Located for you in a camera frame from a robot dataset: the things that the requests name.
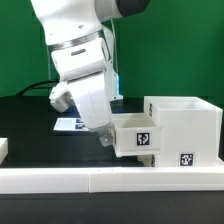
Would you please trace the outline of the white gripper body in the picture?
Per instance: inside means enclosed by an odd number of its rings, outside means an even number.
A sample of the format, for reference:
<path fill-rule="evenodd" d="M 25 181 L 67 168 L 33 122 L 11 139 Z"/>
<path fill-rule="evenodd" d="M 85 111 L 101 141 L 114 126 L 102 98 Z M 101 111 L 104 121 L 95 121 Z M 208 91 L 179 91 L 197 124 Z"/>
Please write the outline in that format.
<path fill-rule="evenodd" d="M 111 107 L 103 72 L 70 81 L 68 89 L 82 121 L 90 132 L 111 127 Z"/>

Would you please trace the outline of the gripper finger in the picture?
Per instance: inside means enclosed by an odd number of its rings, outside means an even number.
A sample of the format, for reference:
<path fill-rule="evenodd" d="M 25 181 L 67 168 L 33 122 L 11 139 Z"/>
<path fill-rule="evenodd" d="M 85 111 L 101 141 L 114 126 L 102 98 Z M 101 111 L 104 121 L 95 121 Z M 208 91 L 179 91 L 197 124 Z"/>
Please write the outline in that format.
<path fill-rule="evenodd" d="M 113 144 L 112 135 L 109 133 L 100 133 L 99 139 L 103 147 L 108 147 Z"/>

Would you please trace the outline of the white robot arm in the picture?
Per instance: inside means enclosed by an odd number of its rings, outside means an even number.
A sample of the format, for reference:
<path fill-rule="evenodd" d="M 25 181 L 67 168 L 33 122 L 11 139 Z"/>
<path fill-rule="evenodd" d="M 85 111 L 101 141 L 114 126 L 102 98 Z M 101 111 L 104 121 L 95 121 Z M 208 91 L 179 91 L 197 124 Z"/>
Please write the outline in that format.
<path fill-rule="evenodd" d="M 59 112 L 74 105 L 101 144 L 113 143 L 110 102 L 118 96 L 115 35 L 103 23 L 145 11 L 151 0 L 31 0 L 59 74 L 49 99 Z"/>

